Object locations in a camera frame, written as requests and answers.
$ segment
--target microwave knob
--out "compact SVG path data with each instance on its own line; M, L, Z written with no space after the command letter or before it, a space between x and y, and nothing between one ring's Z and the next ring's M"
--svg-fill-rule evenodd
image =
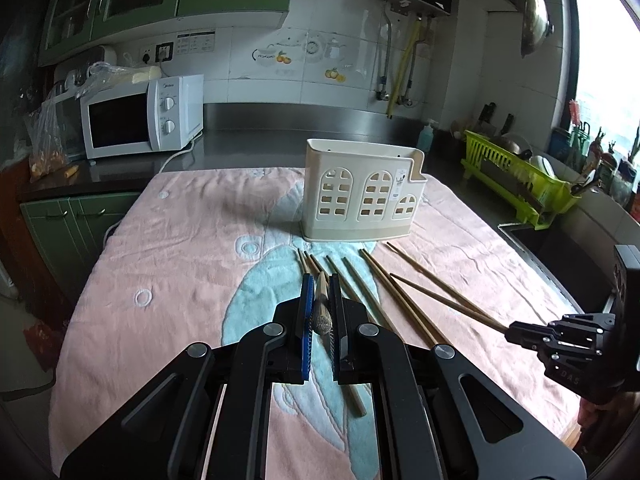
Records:
M164 108L165 110L171 110L171 108L173 108L174 105L175 105L174 98L167 97L162 103L162 108Z
M170 134L175 128L175 123L173 121L167 121L164 123L164 132L166 134Z

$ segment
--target window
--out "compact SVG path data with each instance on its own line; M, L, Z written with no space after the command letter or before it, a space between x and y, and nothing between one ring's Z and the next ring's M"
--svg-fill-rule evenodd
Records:
M580 66L576 100L580 118L603 148L615 141L626 156L640 120L640 30L620 0L577 0Z

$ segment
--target yellow pipe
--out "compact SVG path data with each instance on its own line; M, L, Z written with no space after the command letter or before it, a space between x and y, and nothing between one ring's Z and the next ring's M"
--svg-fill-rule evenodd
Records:
M411 36L409 37L409 43L407 43L404 53L402 54L402 59L400 60L400 65L398 66L398 77L396 77L394 90L393 92L391 92L391 97L389 98L389 102L386 105L386 116L389 119L393 116L394 106L396 106L398 94L400 93L402 82L404 81L404 73L406 72L406 66L409 61L409 56L411 56L414 50L414 43L418 40L418 36L420 35L421 25L422 20L420 18L416 18L414 22L414 28L412 28Z

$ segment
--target microwave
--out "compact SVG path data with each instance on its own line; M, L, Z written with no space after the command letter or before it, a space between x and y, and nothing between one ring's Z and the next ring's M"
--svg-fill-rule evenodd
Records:
M183 75L82 97L86 157L181 150L202 130L203 86L203 75Z

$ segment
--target fruit decal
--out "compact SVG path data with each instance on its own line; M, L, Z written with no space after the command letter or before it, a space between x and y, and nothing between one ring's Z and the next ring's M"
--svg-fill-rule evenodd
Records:
M283 52L282 50L278 53L278 56L276 57L276 61L278 63L284 63L285 65L288 65L289 63L291 63L291 58L285 56L286 52Z
M345 81L347 81L347 77L344 74L338 72L337 68L325 70L324 77L327 79L335 79L338 83L344 83Z

